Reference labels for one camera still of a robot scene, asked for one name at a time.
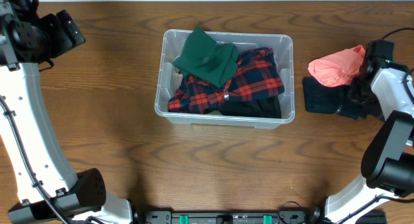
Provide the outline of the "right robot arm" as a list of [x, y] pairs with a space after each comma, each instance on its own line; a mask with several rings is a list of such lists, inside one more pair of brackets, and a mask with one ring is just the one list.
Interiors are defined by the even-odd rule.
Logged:
[[413, 202], [413, 155], [404, 151], [413, 145], [412, 71], [393, 61], [393, 50], [384, 39], [367, 45], [347, 96], [384, 124], [362, 157], [358, 177], [316, 207], [310, 223], [370, 223], [370, 212], [387, 201]]

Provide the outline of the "red navy plaid shirt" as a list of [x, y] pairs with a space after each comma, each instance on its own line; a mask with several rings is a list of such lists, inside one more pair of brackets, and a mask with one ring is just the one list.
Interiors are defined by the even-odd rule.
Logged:
[[218, 111], [225, 102], [251, 102], [284, 93], [271, 48], [246, 50], [237, 64], [236, 74], [222, 87], [193, 75], [184, 78], [168, 102], [168, 111], [208, 114]]

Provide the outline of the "dark green garment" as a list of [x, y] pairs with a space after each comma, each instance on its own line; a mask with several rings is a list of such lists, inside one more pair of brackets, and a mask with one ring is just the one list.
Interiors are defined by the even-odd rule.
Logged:
[[195, 27], [173, 64], [184, 77], [193, 75], [222, 87], [236, 74], [238, 57], [234, 44], [217, 43], [202, 28]]

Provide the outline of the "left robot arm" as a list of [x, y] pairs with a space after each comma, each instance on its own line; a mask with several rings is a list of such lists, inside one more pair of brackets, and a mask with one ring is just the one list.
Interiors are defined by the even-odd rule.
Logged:
[[41, 93], [40, 65], [85, 42], [66, 10], [39, 17], [39, 0], [1, 0], [1, 140], [19, 201], [12, 223], [132, 223], [130, 202], [100, 171], [76, 172], [64, 156]]

